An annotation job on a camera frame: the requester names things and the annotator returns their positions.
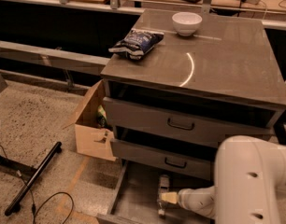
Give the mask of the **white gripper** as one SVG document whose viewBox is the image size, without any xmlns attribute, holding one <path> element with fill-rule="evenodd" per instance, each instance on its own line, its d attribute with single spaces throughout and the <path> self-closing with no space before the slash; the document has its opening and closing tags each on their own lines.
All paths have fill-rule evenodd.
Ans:
<svg viewBox="0 0 286 224">
<path fill-rule="evenodd" d="M 167 203 L 179 204 L 180 207 L 207 218 L 215 217 L 215 188 L 181 189 L 176 192 L 165 192 L 160 195 Z"/>
</svg>

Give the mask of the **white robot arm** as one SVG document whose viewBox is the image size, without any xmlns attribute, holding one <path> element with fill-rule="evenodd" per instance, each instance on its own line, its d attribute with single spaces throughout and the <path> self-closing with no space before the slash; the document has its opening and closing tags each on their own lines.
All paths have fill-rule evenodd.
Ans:
<svg viewBox="0 0 286 224">
<path fill-rule="evenodd" d="M 219 146 L 214 185 L 161 193 L 215 224 L 280 224 L 277 192 L 286 194 L 286 146 L 249 136 L 233 136 Z"/>
</svg>

